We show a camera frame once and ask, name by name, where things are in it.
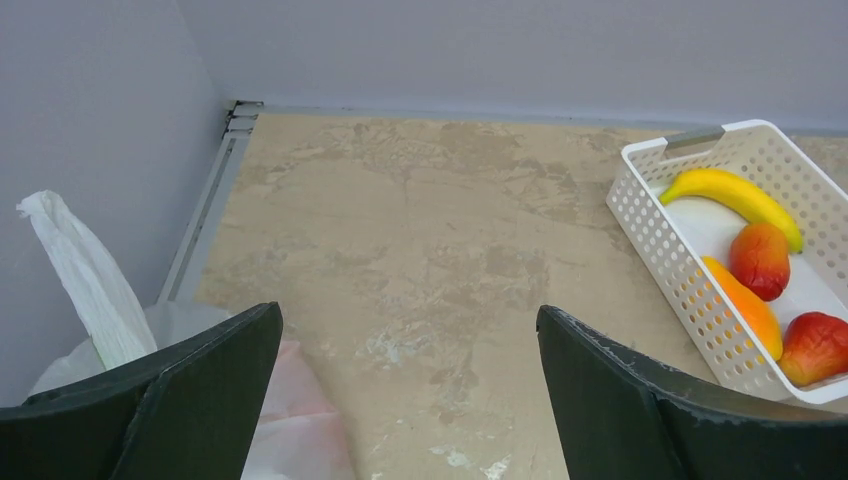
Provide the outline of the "red fake mango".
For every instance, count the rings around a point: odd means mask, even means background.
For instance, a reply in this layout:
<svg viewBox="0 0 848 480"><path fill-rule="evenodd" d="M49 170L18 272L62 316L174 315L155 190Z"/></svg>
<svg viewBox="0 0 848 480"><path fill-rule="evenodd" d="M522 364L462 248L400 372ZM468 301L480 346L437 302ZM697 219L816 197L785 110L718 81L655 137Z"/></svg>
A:
<svg viewBox="0 0 848 480"><path fill-rule="evenodd" d="M785 234L769 223L745 226L729 249L729 270L761 300L778 299L790 276L789 243Z"/></svg>

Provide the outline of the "white plastic bag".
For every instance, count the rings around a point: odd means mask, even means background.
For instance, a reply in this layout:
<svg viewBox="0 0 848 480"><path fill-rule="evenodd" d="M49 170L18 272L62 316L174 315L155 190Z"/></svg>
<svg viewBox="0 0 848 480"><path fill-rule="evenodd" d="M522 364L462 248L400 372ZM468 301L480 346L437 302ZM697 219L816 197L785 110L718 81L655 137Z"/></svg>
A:
<svg viewBox="0 0 848 480"><path fill-rule="evenodd" d="M115 259L58 194L36 192L18 204L18 211L31 222L88 333L85 342L44 372L30 396L141 359L234 317L205 305L168 304L165 311L173 319L164 329L167 345L159 346ZM237 479L353 477L340 414L324 396L299 343L285 340L282 330Z"/></svg>

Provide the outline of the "orange fake papaya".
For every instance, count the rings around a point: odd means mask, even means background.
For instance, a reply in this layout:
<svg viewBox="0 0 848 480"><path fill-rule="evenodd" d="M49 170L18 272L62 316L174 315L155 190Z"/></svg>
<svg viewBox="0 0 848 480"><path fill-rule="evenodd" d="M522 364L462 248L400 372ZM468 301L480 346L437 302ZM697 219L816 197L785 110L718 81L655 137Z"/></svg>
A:
<svg viewBox="0 0 848 480"><path fill-rule="evenodd" d="M771 358L778 361L783 355L783 340L777 317L769 305L741 284L715 258L703 256L701 260Z"/></svg>

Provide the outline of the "red fake apple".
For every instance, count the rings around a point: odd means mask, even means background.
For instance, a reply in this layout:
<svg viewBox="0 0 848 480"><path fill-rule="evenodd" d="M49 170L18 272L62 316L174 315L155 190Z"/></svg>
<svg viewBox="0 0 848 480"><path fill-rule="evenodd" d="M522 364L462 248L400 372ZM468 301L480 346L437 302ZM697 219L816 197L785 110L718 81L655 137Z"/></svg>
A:
<svg viewBox="0 0 848 480"><path fill-rule="evenodd" d="M847 323L817 311L799 315L787 328L778 365L796 387L846 373Z"/></svg>

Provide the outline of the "aluminium table edge rail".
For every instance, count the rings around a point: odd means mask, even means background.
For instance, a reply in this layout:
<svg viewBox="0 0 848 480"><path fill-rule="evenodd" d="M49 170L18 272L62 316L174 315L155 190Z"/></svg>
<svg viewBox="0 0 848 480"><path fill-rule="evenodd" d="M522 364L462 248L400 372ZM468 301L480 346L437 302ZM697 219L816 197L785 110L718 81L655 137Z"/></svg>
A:
<svg viewBox="0 0 848 480"><path fill-rule="evenodd" d="M221 142L156 299L158 304L194 298L250 137L263 110L261 101L239 100L227 112Z"/></svg>

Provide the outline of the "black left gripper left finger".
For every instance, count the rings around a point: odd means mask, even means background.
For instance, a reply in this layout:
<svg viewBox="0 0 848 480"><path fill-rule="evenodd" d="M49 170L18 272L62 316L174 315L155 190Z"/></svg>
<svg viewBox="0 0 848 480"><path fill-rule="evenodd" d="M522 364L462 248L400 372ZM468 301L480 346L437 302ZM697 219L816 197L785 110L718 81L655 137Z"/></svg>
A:
<svg viewBox="0 0 848 480"><path fill-rule="evenodd" d="M262 303L1 411L5 479L237 479L283 330Z"/></svg>

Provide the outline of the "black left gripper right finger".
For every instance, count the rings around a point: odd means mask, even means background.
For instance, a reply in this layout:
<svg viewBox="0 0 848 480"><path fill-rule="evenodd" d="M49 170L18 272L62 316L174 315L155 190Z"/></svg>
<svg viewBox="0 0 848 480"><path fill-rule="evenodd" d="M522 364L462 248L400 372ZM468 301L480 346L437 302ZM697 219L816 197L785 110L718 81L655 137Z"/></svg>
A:
<svg viewBox="0 0 848 480"><path fill-rule="evenodd" d="M843 479L847 418L739 393L632 350L565 311L536 318L573 479Z"/></svg>

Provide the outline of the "yellow fake banana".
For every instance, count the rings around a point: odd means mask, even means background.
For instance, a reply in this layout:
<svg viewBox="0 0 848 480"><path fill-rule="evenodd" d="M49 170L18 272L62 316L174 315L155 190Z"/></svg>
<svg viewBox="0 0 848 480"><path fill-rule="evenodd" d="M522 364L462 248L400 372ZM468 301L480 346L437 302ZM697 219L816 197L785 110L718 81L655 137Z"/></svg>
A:
<svg viewBox="0 0 848 480"><path fill-rule="evenodd" d="M800 227L775 199L745 178L716 168L699 168L680 173L658 200L662 205L683 197L715 201L744 218L748 223L768 223L787 238L792 253L804 246Z"/></svg>

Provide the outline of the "white perforated plastic basket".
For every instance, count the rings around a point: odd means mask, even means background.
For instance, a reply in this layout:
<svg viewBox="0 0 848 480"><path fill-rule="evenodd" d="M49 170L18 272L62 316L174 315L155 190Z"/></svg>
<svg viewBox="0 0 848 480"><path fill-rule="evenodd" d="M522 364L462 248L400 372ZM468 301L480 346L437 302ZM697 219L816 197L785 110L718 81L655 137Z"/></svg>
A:
<svg viewBox="0 0 848 480"><path fill-rule="evenodd" d="M720 385L774 401L828 404L847 397L847 378L795 386L725 301L702 260L725 261L743 219L707 199L663 206L680 173L717 168L762 188L797 222L804 240L785 292L771 307L781 327L820 311L847 315L847 195L782 131L747 120L639 143L622 150L607 205Z"/></svg>

